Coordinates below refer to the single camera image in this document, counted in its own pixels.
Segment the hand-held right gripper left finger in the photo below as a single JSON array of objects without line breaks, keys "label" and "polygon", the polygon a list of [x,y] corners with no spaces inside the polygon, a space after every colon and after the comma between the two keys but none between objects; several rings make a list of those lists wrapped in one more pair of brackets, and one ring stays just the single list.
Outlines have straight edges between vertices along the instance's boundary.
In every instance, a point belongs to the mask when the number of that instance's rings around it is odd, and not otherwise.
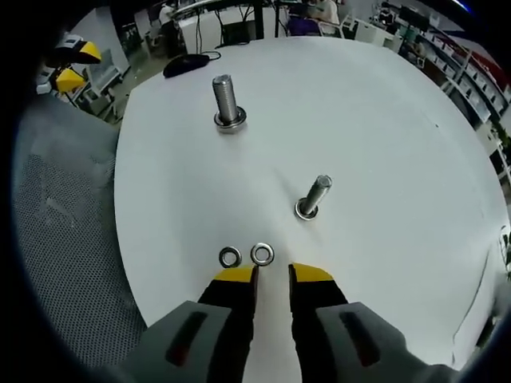
[{"label": "hand-held right gripper left finger", "polygon": [[122,363],[131,382],[241,382],[254,334],[258,267],[222,270],[199,300],[150,326]]}]

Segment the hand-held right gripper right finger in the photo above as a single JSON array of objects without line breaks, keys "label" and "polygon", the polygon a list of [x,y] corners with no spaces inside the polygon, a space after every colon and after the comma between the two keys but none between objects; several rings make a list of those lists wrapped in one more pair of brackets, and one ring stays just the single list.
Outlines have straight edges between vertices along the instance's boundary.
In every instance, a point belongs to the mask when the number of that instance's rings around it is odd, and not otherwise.
[{"label": "hand-held right gripper right finger", "polygon": [[304,382],[453,382],[456,371],[414,356],[404,335],[325,270],[288,267],[291,333]]}]

